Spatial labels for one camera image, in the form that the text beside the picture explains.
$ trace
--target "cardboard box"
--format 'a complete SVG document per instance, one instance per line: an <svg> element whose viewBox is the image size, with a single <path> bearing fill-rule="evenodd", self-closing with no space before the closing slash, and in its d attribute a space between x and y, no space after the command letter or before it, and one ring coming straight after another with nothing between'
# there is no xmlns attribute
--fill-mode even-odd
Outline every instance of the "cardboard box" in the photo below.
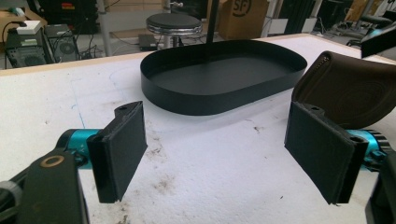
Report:
<svg viewBox="0 0 396 224"><path fill-rule="evenodd" d="M38 16L28 8L24 10L24 13L25 16L19 17L13 13L8 12L6 8L0 8L0 32L3 33L5 26L11 21L40 21L42 26L48 24L46 20L42 19L40 16ZM6 27L6 30L4 30L4 39L7 40L8 29L17 27L19 27L18 24L9 24ZM4 42L2 36L0 36L0 42Z"/></svg>
<svg viewBox="0 0 396 224"><path fill-rule="evenodd" d="M219 35L225 40L259 38L268 5L266 0L228 0L219 13Z"/></svg>
<svg viewBox="0 0 396 224"><path fill-rule="evenodd" d="M358 21L361 18L361 13L366 7L368 0L354 0L348 13L346 14L346 21ZM382 0L374 0L368 15L374 15Z"/></svg>

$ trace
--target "black stool seat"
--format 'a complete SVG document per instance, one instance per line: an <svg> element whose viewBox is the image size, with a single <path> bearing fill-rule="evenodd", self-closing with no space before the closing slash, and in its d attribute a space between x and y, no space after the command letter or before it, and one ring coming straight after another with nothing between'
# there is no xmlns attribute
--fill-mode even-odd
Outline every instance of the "black stool seat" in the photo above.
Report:
<svg viewBox="0 0 396 224"><path fill-rule="evenodd" d="M367 21L372 24L376 24L377 29L384 28L384 27L391 25L393 23L393 21L391 21L390 19L383 18L383 17L377 17L377 16L370 16L370 15L362 16L361 21Z"/></svg>
<svg viewBox="0 0 396 224"><path fill-rule="evenodd" d="M202 23L189 15L160 13L146 19L148 29L158 35L193 35L202 31Z"/></svg>

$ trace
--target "black pad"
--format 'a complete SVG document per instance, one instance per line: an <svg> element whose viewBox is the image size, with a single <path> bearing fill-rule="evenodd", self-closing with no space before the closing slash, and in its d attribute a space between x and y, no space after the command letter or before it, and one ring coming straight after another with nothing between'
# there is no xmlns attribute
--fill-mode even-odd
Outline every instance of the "black pad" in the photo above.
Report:
<svg viewBox="0 0 396 224"><path fill-rule="evenodd" d="M147 18L147 25L161 27L163 29L193 29L201 26L201 22L188 15L160 13Z"/></svg>
<svg viewBox="0 0 396 224"><path fill-rule="evenodd" d="M87 140L101 203L122 199L147 148L143 103L120 106L115 114Z"/></svg>
<svg viewBox="0 0 396 224"><path fill-rule="evenodd" d="M321 108L291 103L285 147L327 203L348 203L367 146L326 119Z"/></svg>

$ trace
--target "teal clamp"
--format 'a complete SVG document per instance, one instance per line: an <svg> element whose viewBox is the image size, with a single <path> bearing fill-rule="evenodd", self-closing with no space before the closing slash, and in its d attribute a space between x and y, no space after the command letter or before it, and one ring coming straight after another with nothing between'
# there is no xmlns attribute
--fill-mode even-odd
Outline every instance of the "teal clamp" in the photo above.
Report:
<svg viewBox="0 0 396 224"><path fill-rule="evenodd" d="M92 169L90 151L87 145L87 139L97 134L99 129L79 129L73 132L67 145L67 150L76 155L78 163L85 163L79 166L79 169Z"/></svg>
<svg viewBox="0 0 396 224"><path fill-rule="evenodd" d="M363 165L370 171L378 172L379 169L381 168L382 161L387 156L387 153L385 153L382 150L381 146L378 144L377 139L372 134L373 131L369 131L369 130L346 130L346 131L353 135L362 137L369 142L369 145L367 146L366 149L366 154L364 156Z"/></svg>

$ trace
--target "black chair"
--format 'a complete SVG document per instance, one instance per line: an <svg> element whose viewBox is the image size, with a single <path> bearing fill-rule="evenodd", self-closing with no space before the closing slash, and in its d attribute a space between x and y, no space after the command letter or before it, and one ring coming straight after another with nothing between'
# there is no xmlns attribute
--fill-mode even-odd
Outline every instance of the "black chair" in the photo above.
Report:
<svg viewBox="0 0 396 224"><path fill-rule="evenodd" d="M357 38L357 39L351 39L349 40L346 45L347 46L357 46L357 47L361 47L361 40L367 36L368 34L370 34L374 29L384 29L390 25L393 24L393 21L390 19L387 19L385 17L377 17L377 16L370 16L370 15L364 15L361 17L361 21L365 21L365 22L370 22L371 25L369 27L369 29L367 30L366 34L354 34L353 37Z"/></svg>

